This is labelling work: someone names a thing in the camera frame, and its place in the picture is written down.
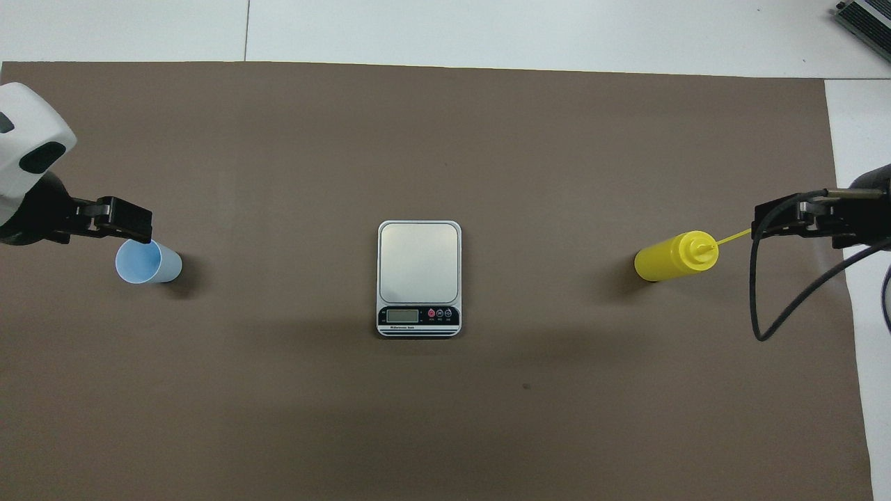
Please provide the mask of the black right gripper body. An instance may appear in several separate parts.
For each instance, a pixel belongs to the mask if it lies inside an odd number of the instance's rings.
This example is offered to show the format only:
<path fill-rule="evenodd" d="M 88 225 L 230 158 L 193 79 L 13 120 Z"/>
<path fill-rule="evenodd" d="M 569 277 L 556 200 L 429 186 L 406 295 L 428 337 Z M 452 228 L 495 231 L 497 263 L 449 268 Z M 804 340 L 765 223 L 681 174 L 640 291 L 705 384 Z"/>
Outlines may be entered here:
<path fill-rule="evenodd" d="M 849 185 L 851 189 L 879 189 L 878 199 L 843 199 L 837 206 L 842 216 L 844 230 L 840 237 L 833 237 L 833 248 L 849 248 L 856 245 L 875 246 L 889 238 L 890 165 L 872 169 L 859 175 Z"/>

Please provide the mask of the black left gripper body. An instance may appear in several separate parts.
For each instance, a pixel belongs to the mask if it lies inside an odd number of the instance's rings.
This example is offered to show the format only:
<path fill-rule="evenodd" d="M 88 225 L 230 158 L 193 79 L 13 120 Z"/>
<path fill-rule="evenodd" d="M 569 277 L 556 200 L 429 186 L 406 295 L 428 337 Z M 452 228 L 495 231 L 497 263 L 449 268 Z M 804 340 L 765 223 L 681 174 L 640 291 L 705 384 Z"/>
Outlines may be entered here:
<path fill-rule="evenodd" d="M 98 238 L 99 234 L 73 234 L 74 200 L 63 181 L 47 173 L 25 195 L 19 209 L 2 225 L 2 244 L 25 246 L 39 241 L 69 244 L 73 235 Z"/>

